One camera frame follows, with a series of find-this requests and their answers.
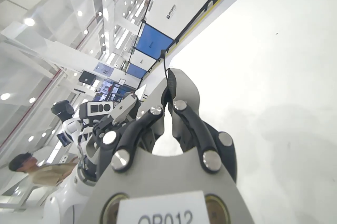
label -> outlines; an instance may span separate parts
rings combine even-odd
[[[117,224],[208,223],[202,191],[122,200],[117,218]]]

black cable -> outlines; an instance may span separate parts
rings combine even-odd
[[[169,83],[168,77],[167,77],[167,72],[166,72],[165,57],[166,57],[166,50],[161,50],[161,51],[160,51],[160,58],[163,58],[163,59],[164,59],[164,71],[165,71],[165,77],[166,77],[167,83]]]

blue panel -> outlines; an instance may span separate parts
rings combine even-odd
[[[133,64],[130,64],[129,69],[126,72],[136,78],[142,78],[146,74],[146,70]]]
[[[154,59],[158,59],[160,51],[166,49],[171,43],[172,39],[145,24],[137,49]]]

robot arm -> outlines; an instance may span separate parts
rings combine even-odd
[[[200,119],[199,93],[193,82],[178,69],[168,72],[168,80],[140,105],[136,119],[116,126],[117,121],[107,117],[94,127],[102,168],[78,223],[116,223],[122,199],[196,190],[205,195],[211,224],[253,223],[236,188],[231,136]],[[172,134],[184,151],[179,156],[151,153],[164,132],[166,104],[172,115]]]

